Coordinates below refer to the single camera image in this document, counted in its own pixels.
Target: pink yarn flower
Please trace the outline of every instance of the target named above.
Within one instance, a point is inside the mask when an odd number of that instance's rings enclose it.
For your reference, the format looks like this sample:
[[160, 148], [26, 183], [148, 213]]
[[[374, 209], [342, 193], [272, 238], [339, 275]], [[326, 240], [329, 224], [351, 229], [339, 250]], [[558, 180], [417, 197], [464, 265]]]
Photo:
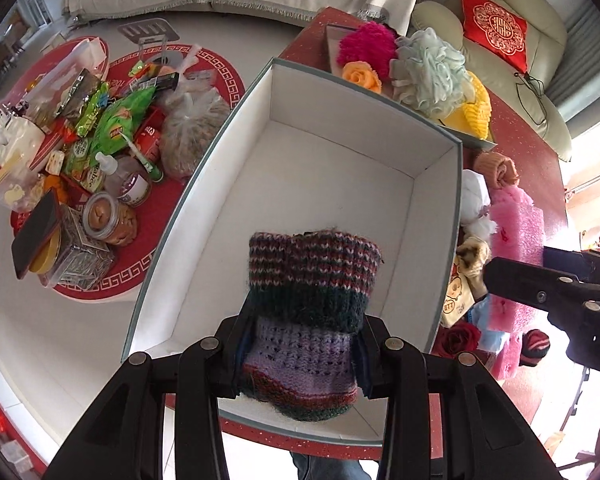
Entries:
[[389, 62], [397, 57], [395, 37], [384, 25], [368, 22], [340, 41], [338, 64], [366, 61], [381, 79], [389, 77]]

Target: cardboard box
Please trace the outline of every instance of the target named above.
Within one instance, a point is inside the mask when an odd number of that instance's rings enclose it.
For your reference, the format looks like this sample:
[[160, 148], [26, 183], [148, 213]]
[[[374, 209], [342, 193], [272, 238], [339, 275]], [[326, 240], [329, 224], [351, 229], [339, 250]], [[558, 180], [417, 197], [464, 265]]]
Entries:
[[[326, 72], [275, 59], [189, 182], [136, 303], [125, 357], [181, 352], [213, 335], [248, 293], [254, 232], [337, 228], [382, 250], [368, 313], [432, 345], [458, 236], [461, 143], [407, 108]], [[222, 416], [267, 431], [378, 445], [386, 403], [360, 395], [326, 422], [219, 399]]]

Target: striped knitted sock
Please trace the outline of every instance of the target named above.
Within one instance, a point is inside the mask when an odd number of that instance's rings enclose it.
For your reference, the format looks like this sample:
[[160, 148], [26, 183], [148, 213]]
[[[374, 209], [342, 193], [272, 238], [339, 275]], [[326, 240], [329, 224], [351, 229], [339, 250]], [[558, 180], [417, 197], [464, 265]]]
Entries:
[[536, 366], [549, 352], [549, 336], [537, 328], [522, 336], [520, 366]]
[[380, 263], [364, 238], [320, 231], [250, 240], [258, 316], [241, 390], [295, 420], [327, 420], [358, 394], [351, 343], [362, 327]]

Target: person's leg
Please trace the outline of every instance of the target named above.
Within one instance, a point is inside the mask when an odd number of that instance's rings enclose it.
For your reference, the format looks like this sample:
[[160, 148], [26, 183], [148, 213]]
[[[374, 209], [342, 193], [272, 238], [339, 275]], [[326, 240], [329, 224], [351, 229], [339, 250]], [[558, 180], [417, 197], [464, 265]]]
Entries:
[[338, 460], [291, 452], [298, 480], [371, 480], [358, 460]]

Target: red cushion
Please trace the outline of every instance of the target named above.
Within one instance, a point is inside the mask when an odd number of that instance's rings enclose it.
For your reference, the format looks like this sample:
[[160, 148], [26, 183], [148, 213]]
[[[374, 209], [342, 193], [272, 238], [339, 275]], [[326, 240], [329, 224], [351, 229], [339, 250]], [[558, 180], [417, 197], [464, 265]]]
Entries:
[[464, 36], [526, 72], [526, 21], [491, 0], [462, 0]]

